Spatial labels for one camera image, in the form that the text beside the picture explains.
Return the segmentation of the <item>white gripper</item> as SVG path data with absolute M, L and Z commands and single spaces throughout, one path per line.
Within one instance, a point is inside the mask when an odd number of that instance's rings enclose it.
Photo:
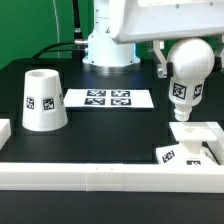
M 109 28 L 116 43 L 153 41 L 159 78 L 173 76 L 163 41 L 224 34 L 224 0 L 110 0 Z M 224 42 L 215 45 L 214 72 L 224 70 Z

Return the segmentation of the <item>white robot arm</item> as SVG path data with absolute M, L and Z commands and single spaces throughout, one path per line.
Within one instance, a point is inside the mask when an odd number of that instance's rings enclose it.
M 140 60 L 134 45 L 151 41 L 157 74 L 172 74 L 160 43 L 224 35 L 224 0 L 94 0 L 94 28 L 83 63 L 109 72 Z

